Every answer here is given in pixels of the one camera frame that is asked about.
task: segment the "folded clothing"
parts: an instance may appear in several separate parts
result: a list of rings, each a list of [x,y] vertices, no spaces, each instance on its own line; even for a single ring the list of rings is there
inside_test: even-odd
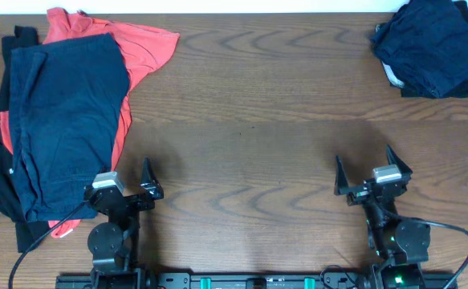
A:
[[[110,33],[123,55],[124,64],[130,77],[130,87],[121,105],[118,131],[112,151],[112,169],[120,159],[128,129],[132,124],[130,113],[130,91],[149,73],[155,72],[173,56],[180,34],[161,28],[103,20],[87,16],[84,12],[69,14],[62,8],[52,8],[47,13],[50,28],[44,44],[65,39]],[[10,138],[8,112],[1,114],[4,144]]]
[[[376,57],[422,96],[444,97],[468,80],[468,22],[450,0],[411,0],[372,41]]]
[[[38,44],[38,33],[33,27],[16,26],[14,36],[2,38],[2,56],[5,70],[2,77],[2,86],[0,87],[0,112],[9,109],[11,51],[18,47],[31,47]],[[26,222],[10,179],[11,172],[12,155],[6,150],[0,137],[0,213],[15,223],[18,252],[22,253],[50,228],[46,221]]]
[[[456,1],[454,2],[454,5],[457,7],[457,9],[460,11],[462,17],[464,18],[464,21],[468,24],[468,7],[467,7],[467,2],[465,1]],[[376,31],[378,31],[384,24],[378,25],[376,27]],[[426,98],[431,98],[435,99],[436,97],[433,96],[429,92],[423,92],[423,91],[417,91],[415,90],[410,84],[407,84],[406,82],[403,82],[401,79],[398,79],[393,72],[393,69],[385,64],[384,65],[385,69],[385,74],[389,78],[389,81],[392,86],[400,88],[401,89],[401,96],[402,97],[426,97]],[[444,97],[457,97],[457,98],[466,98],[468,97],[468,80],[463,81],[460,83],[458,86],[456,86],[454,89],[451,91],[447,92]]]
[[[12,158],[3,157],[4,153],[8,154],[0,141],[0,213],[15,223],[18,252],[22,253],[50,228],[46,221],[26,222],[10,179]]]
[[[12,180],[27,221],[64,218],[83,201],[84,186],[111,168],[128,87],[110,34],[12,51]],[[95,216],[85,206],[73,218]]]

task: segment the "white wall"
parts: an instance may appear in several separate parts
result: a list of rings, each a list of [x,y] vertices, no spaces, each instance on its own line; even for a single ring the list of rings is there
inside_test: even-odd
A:
[[[394,12],[408,0],[0,0],[0,14]]]

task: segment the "wood surface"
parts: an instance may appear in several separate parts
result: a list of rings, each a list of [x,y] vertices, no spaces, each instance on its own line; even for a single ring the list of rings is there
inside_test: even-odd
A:
[[[336,154],[355,184],[385,165],[391,144],[413,169],[401,214],[468,229],[468,100],[403,99],[370,51],[391,14],[99,15],[181,33],[172,60],[131,97],[134,122],[118,171],[139,193],[144,156],[165,199],[141,220],[141,257],[212,271],[320,271],[376,260],[362,208],[333,195]],[[45,16],[0,16],[47,34]],[[16,274],[17,288],[53,288],[89,272],[87,235],[105,218],[47,239]],[[462,234],[432,229],[428,270],[454,271]],[[0,288],[18,257],[0,214]],[[468,288],[468,267],[459,278]]]

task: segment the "wood grain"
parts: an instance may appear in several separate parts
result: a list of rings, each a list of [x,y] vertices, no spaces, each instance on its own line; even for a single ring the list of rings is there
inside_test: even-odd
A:
[[[385,144],[414,170],[399,211],[468,229],[468,100],[402,99],[389,86],[368,38],[390,14],[99,17],[181,33],[172,60],[132,93],[134,124],[118,167],[138,192],[149,156],[165,187],[165,200],[142,218],[141,257],[159,270],[319,271],[374,261],[361,208],[333,195],[334,156],[356,182],[385,163]],[[14,25],[47,33],[44,16],[0,16],[0,39]],[[0,52],[0,81],[2,69]],[[16,286],[50,288],[61,272],[89,271],[87,234],[104,221],[46,240]],[[455,270],[466,237],[434,229],[432,238],[425,268]],[[17,257],[14,226],[0,215],[0,288]],[[468,288],[468,268],[459,283]]]

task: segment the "green connector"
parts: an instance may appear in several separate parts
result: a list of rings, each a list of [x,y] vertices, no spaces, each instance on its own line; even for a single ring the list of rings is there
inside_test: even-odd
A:
[[[314,278],[305,278],[305,289],[315,289]]]
[[[212,280],[210,278],[201,278],[200,279],[200,289],[211,289]]]

